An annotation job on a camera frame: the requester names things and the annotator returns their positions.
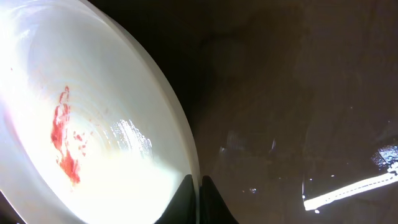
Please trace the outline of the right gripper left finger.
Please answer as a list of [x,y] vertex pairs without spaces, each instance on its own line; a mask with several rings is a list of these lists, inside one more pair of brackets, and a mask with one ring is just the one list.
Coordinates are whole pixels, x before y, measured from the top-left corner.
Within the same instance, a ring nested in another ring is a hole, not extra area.
[[196,224],[196,195],[191,174],[187,174],[155,224]]

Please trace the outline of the cream white plate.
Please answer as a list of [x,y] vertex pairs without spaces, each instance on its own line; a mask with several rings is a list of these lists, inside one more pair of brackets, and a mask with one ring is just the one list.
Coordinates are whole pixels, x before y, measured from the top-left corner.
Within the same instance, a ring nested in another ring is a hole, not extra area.
[[1,2],[1,193],[25,223],[155,223],[199,167],[143,46],[88,1]]

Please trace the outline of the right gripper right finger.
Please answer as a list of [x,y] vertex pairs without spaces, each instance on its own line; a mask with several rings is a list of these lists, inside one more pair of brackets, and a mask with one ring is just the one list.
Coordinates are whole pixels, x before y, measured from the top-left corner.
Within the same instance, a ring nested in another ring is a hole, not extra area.
[[200,224],[238,224],[208,175],[200,187]]

